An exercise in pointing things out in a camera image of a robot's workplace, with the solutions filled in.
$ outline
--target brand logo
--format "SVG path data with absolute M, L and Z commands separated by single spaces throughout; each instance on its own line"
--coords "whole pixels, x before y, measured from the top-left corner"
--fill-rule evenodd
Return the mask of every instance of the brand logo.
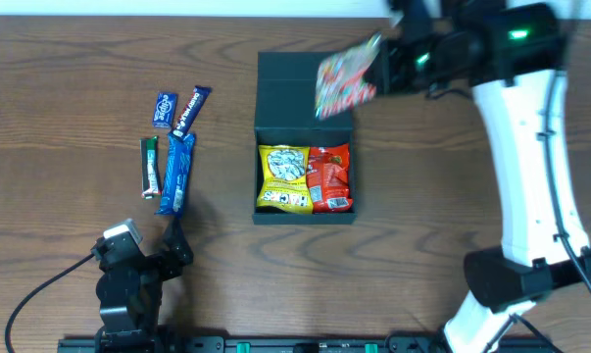
M 176 128 L 181 128 L 181 127 L 186 126 L 186 119 L 188 119 L 190 112 L 193 110 L 193 107 L 195 106 L 195 104 L 197 104 L 197 100 L 199 99 L 199 96 L 200 96 L 199 93 L 195 93 L 193 95 L 193 97 L 190 99 L 190 102 L 188 102 L 188 106 L 184 110 L 184 113 L 181 115 L 181 117 L 179 117 L 179 123 L 177 123 Z
M 158 102 L 156 105 L 156 120 L 163 121 L 165 119 L 165 115 L 171 111 L 171 102 L 172 101 L 169 100 L 169 96 L 163 96 L 162 101 Z

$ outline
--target dark blue candy bar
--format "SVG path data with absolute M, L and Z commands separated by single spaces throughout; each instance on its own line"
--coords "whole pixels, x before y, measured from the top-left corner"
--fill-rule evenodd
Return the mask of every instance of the dark blue candy bar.
M 156 215 L 181 217 L 194 144 L 195 135 L 193 133 L 185 135 L 181 141 L 169 133 L 169 157 L 165 173 L 165 186 L 162 190 L 160 210 L 156 212 Z
M 175 125 L 175 128 L 172 131 L 173 136 L 182 138 L 188 133 L 190 126 L 195 121 L 195 118 L 197 118 L 201 107 L 204 105 L 204 102 L 206 102 L 211 91 L 212 88 L 210 87 L 195 86 L 193 96 L 184 107 L 184 111 L 179 116 L 177 125 Z
M 170 92 L 160 92 L 158 94 L 158 102 L 156 103 L 156 109 L 154 109 L 154 127 L 171 128 L 176 103 L 177 94 Z

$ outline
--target blue candy bar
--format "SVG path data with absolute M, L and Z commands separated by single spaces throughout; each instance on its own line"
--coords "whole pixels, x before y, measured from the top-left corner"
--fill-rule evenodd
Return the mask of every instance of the blue candy bar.
M 160 92 L 158 102 L 154 109 L 154 127 L 171 128 L 173 115 L 175 114 L 175 104 L 177 103 L 177 94 L 170 92 Z
M 194 144 L 195 135 L 193 133 L 185 135 L 181 141 L 169 133 L 169 157 L 165 173 L 165 186 L 162 190 L 160 210 L 156 212 L 156 215 L 181 217 Z
M 204 105 L 204 102 L 206 102 L 211 91 L 212 89 L 210 87 L 195 86 L 193 96 L 184 107 L 184 111 L 179 116 L 177 125 L 175 125 L 175 128 L 172 131 L 175 137 L 182 138 L 188 133 L 190 126 L 195 121 L 195 118 L 197 118 L 201 107 Z

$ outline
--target green indicator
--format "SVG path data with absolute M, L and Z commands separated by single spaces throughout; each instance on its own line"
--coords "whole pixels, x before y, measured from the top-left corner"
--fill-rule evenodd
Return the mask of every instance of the green indicator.
M 250 350 L 251 350 L 251 344 L 249 344 L 249 343 L 236 344 L 236 353 L 249 353 Z
M 377 344 L 367 343 L 365 345 L 365 353 L 377 353 Z
M 425 54 L 423 54 L 423 55 L 421 55 L 420 57 L 417 58 L 417 63 L 419 65 L 423 65 L 429 59 L 430 59 L 430 53 L 425 53 Z
M 529 33 L 530 33 L 530 31 L 527 29 L 511 30 L 511 31 L 509 31 L 509 39 L 512 39 L 512 40 L 525 39 Z

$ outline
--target box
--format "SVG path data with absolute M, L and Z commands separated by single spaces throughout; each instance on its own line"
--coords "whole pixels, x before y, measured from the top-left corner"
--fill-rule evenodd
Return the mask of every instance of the box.
M 348 225 L 356 219 L 355 152 L 352 113 L 320 122 L 315 118 L 315 85 L 319 63 L 332 53 L 260 53 L 256 98 L 255 225 Z M 258 208 L 263 187 L 259 145 L 334 147 L 350 144 L 349 186 L 352 208 L 343 213 L 298 215 L 276 208 Z

